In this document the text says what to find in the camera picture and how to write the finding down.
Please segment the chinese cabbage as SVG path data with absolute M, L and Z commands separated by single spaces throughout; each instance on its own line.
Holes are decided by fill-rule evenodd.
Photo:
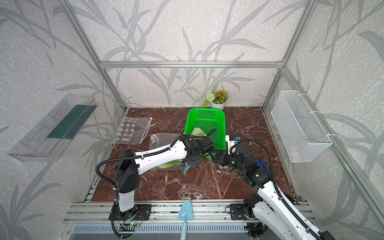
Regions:
M 180 170 L 182 168 L 182 165 L 180 160 L 175 160 L 175 161 L 171 161 L 171 162 L 159 165 L 157 166 L 157 168 L 165 171 L 174 171 L 174 170 Z
M 206 137 L 206 134 L 201 128 L 195 127 L 191 132 L 191 136 L 193 136 L 195 139 L 202 139 Z

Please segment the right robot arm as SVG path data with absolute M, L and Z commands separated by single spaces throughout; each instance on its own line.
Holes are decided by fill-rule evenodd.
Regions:
M 281 240 L 334 239 L 331 233 L 322 232 L 312 224 L 280 190 L 272 161 L 268 168 L 258 165 L 251 142 L 251 139 L 227 135 L 228 151 L 216 154 L 216 161 L 239 172 L 242 180 L 255 191 L 243 201 L 245 216 L 266 224 Z

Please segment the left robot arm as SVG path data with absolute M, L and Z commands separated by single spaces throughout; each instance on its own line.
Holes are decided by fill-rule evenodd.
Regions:
M 182 134 L 164 147 L 98 163 L 95 168 L 96 174 L 110 183 L 115 191 L 113 209 L 119 207 L 119 211 L 123 214 L 135 211 L 135 190 L 140 185 L 139 176 L 145 172 L 172 161 L 181 161 L 192 168 L 197 167 L 204 156 L 212 154 L 214 144 L 210 136 L 216 131 L 214 128 L 204 136 Z M 100 170 L 103 165 L 112 162 L 121 162 L 117 165 L 116 182 L 103 175 Z

